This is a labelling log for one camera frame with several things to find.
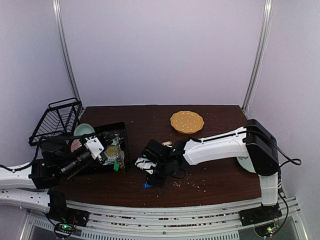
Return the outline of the blue tag key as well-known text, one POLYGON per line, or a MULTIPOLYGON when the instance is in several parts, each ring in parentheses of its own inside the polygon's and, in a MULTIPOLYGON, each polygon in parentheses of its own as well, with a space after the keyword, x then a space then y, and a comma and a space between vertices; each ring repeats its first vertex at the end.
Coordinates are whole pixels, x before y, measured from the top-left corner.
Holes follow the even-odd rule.
POLYGON ((152 185, 150 185, 150 184, 148 184, 148 183, 144 183, 144 184, 142 185, 142 187, 143 187, 144 189, 150 189, 150 188, 153 188, 153 186, 152 186, 152 185))

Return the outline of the green tag key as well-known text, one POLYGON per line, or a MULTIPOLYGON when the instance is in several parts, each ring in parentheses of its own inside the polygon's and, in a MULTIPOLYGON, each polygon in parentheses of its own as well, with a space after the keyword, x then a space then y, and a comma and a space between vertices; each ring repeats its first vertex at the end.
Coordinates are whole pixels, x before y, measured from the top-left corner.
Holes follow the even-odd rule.
POLYGON ((113 164, 113 170, 114 170, 115 172, 118 172, 119 169, 120 169, 120 164, 119 164, 118 162, 115 162, 115 163, 113 164))

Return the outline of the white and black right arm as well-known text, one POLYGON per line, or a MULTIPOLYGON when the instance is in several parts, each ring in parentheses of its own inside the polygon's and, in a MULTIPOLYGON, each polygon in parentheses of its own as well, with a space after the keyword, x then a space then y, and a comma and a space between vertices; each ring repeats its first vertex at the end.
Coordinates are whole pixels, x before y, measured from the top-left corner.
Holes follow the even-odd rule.
POLYGON ((242 168, 259 177, 261 204, 256 210, 259 220, 268 220, 278 203, 281 187, 279 155, 288 163, 300 166, 299 158, 290 158, 278 146, 276 138, 256 119, 245 126, 219 135, 179 140, 173 146, 151 139, 143 149, 135 166, 147 173, 150 186, 161 188, 168 176, 174 177, 182 164, 195 166, 209 161, 236 158, 242 168))

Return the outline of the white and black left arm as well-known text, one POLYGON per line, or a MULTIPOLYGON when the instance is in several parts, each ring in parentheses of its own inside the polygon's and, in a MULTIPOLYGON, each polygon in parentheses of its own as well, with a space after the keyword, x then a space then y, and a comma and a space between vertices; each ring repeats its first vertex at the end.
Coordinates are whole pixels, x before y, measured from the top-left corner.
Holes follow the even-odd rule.
POLYGON ((35 156, 26 164, 0 167, 0 204, 52 212, 61 222, 72 218, 65 195, 51 188, 69 180, 92 163, 104 166, 112 146, 120 147, 123 137, 115 132, 87 133, 70 136, 42 136, 35 156))

